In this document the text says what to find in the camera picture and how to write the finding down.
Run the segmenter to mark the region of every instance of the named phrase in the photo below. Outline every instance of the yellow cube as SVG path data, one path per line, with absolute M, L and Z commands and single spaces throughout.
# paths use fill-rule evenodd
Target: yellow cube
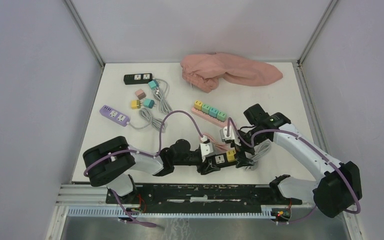
M 226 152 L 226 155 L 227 155 L 227 161 L 228 162 L 233 162 L 236 160 L 235 158 L 235 154 L 236 154 L 236 150 L 233 149 L 233 150 L 230 150 L 230 151 L 227 151 Z
M 201 108 L 203 107 L 203 102 L 202 101 L 196 101 L 195 104 L 193 105 L 196 109 L 201 111 Z
M 141 108 L 141 101 L 139 100 L 133 100 L 130 103 L 131 109 L 140 109 Z

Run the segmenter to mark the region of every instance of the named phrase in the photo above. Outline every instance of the white tabletop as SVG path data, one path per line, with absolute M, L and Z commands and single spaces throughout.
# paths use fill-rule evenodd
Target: white tabletop
M 270 115 L 283 113 L 307 138 L 313 140 L 309 122 L 304 110 L 294 68 L 290 62 L 272 62 L 282 73 L 283 78 L 269 86 L 242 86 L 220 79 L 217 89 L 205 93 L 198 88 L 192 88 L 182 79 L 182 68 L 179 63 L 108 63 L 105 65 L 99 89 L 93 104 L 92 113 L 87 125 L 77 164 L 74 169 L 73 182 L 89 182 L 83 176 L 86 169 L 82 154 L 89 148 L 108 141 L 117 136 L 124 136 L 127 142 L 137 149 L 155 153 L 158 150 L 158 131 L 151 126 L 135 130 L 130 126 L 122 127 L 103 117 L 99 110 L 108 105 L 115 110 L 130 116 L 131 123 L 142 126 L 146 122 L 137 109 L 130 108 L 130 102 L 136 100 L 135 91 L 142 89 L 147 98 L 153 99 L 151 89 L 146 84 L 125 85 L 123 77 L 126 74 L 152 73 L 155 78 L 169 82 L 170 91 L 167 100 L 173 110 L 183 110 L 191 113 L 191 107 L 196 100 L 220 109 L 232 117 L 236 125 L 248 126 L 243 112 L 254 104 L 260 104 Z M 155 117 L 164 118 L 154 107 Z M 203 133 L 213 135 L 219 142 L 220 128 L 192 114 Z M 169 147 L 179 139 L 190 142 L 192 150 L 198 148 L 199 135 L 189 118 L 181 113 L 175 113 L 167 119 L 167 131 L 162 135 L 162 147 Z M 128 170 L 126 173 L 133 177 L 136 183 L 178 183 L 178 184 L 268 184 L 275 176 L 289 174 L 298 179 L 314 180 L 313 176 L 286 150 L 272 144 L 269 153 L 263 156 L 255 170 L 222 168 L 221 171 L 200 175 L 195 166 L 175 166 L 174 172 L 158 177 L 145 172 Z

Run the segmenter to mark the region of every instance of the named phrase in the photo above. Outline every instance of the purple power strip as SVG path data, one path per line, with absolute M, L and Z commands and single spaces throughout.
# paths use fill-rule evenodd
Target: purple power strip
M 123 113 L 114 110 L 112 107 L 104 105 L 100 110 L 100 114 L 106 117 L 109 120 L 112 120 L 114 123 L 120 124 L 125 127 L 130 121 L 130 118 Z

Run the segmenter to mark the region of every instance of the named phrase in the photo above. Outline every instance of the pink bag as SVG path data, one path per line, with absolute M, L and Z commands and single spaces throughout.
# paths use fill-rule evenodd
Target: pink bag
M 266 86 L 283 78 L 273 65 L 228 54 L 192 54 L 180 62 L 182 77 L 206 93 L 219 86 L 219 78 L 232 84 Z

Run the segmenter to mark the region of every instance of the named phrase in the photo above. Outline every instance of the green cube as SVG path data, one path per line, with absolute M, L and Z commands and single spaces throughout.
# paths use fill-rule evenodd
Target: green cube
M 222 111 L 219 111 L 217 113 L 217 119 L 222 121 L 222 122 L 226 121 L 226 117 L 227 117 L 226 113 L 224 113 Z
M 203 111 L 205 114 L 209 114 L 211 106 L 204 104 L 202 105 L 201 111 Z

